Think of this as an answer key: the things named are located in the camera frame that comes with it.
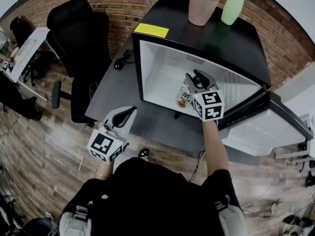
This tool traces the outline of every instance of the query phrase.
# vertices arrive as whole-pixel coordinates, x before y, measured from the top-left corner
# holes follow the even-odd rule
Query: black shirt
[[[163,166],[132,158],[108,181],[88,180],[65,207],[87,207],[91,236],[121,232],[222,235],[215,202],[239,207],[229,171],[219,170],[199,186]]]

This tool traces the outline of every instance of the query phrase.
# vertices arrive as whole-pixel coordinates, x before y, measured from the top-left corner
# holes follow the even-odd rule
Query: black office chair
[[[99,85],[112,62],[108,52],[108,24],[107,15],[93,12],[88,0],[70,0],[48,15],[47,41],[69,77],[75,77],[71,95],[61,91],[60,81],[55,83],[52,107],[59,107],[60,97],[70,99],[73,122],[95,121],[85,116],[85,111],[93,93],[91,87]]]

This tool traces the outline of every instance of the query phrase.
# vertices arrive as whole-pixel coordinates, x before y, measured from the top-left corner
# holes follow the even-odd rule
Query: floor
[[[35,90],[50,99],[57,80],[62,81],[63,91],[71,92],[72,80],[57,63],[50,66],[44,79],[36,81]],[[32,96],[23,88],[19,90],[25,97]],[[28,120],[9,110],[0,124],[0,134],[3,134],[17,121],[9,136],[4,137],[4,144],[0,144],[0,157],[4,163],[0,186],[16,199],[18,213],[27,219],[42,217],[48,212],[57,220],[66,203],[95,174],[98,161],[86,149],[93,129],[71,121],[67,100],[61,100],[58,109],[52,109],[50,102],[37,100],[37,103],[43,110],[41,121]],[[129,150],[116,160],[115,167],[136,156],[144,147],[152,151],[151,162],[182,173],[187,179],[197,163],[196,158],[183,151],[139,137],[133,136],[130,143]],[[308,204],[314,188],[303,187],[307,172],[299,173],[300,167],[287,165],[283,160],[276,161],[273,155],[263,157],[259,166],[230,163],[249,236],[279,235],[284,214],[271,214],[273,202],[292,204],[298,209]],[[206,167],[202,161],[194,182],[201,184],[205,179]]]

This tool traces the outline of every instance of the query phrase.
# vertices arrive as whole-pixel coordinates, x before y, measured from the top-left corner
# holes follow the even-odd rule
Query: phone
[[[90,100],[92,100],[93,95],[96,92],[96,89],[97,89],[97,83],[96,82],[90,85]]]

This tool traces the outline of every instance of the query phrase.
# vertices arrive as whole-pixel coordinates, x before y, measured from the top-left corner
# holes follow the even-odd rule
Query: red brick wall
[[[45,26],[47,15],[68,0],[19,0],[1,17],[0,26],[14,42],[9,24],[23,16],[32,28]],[[109,49],[113,57],[157,0],[89,0],[94,11],[110,19]],[[223,8],[226,0],[220,0]],[[274,89],[315,60],[315,45],[296,20],[273,0],[245,0],[240,16],[258,31]]]

